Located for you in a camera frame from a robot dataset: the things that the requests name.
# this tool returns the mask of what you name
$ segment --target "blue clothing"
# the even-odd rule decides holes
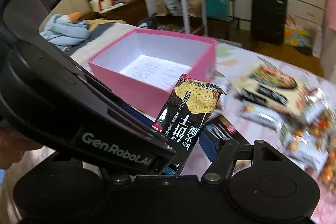
[[[61,14],[53,15],[44,27],[44,31],[40,32],[40,35],[49,43],[64,50],[68,46],[79,44],[90,36],[87,20],[69,23],[60,19],[61,16]]]

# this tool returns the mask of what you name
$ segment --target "human hand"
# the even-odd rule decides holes
[[[43,145],[30,140],[14,128],[0,128],[0,169],[6,169],[11,163],[19,162],[25,151],[42,147]]]

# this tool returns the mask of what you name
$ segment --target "black bag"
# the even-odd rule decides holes
[[[252,0],[251,32],[255,39],[280,45],[284,41],[287,0]]]

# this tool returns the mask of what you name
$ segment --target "open gift box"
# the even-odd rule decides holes
[[[157,117],[182,73],[209,82],[215,60],[212,38],[136,29],[111,42],[88,63],[114,94]]]

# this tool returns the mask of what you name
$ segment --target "wooden nightstand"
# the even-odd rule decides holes
[[[127,24],[136,26],[140,20],[148,17],[146,0],[131,0],[126,5],[105,13],[95,13],[95,17],[124,20]]]

